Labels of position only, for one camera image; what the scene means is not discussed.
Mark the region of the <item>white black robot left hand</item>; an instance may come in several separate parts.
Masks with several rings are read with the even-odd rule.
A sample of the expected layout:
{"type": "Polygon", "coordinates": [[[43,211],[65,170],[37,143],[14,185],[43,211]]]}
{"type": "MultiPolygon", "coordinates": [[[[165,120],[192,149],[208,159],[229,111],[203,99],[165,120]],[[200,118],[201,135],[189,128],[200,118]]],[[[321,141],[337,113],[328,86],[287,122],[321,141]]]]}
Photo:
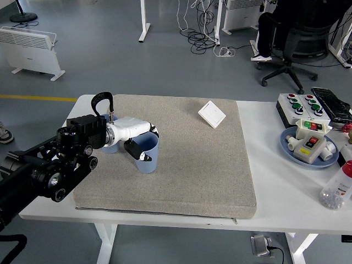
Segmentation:
{"type": "Polygon", "coordinates": [[[149,162],[152,157],[148,156],[142,148],[134,141],[139,135],[147,132],[154,133],[159,137],[157,128],[150,122],[124,117],[106,124],[106,143],[104,147],[111,147],[119,141],[124,141],[124,148],[135,160],[149,162]]]}

